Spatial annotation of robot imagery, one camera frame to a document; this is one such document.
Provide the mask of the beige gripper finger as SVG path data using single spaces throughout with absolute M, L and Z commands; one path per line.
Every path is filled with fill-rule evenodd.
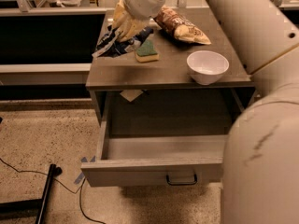
M 130 16 L 124 16 L 120 19 L 120 26 L 118 27 L 120 42 L 127 41 L 141 32 L 147 25 L 149 20 L 139 20 Z
M 112 28 L 120 29 L 121 31 L 124 31 L 126 29 L 126 22 L 127 22 L 127 11 L 124 5 L 124 1 L 119 0 L 117 5 L 115 6 Z

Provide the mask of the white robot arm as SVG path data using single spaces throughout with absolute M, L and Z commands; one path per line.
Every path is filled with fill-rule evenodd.
M 298 29 L 269 0 L 206 0 L 261 98 L 223 152 L 221 224 L 299 224 Z

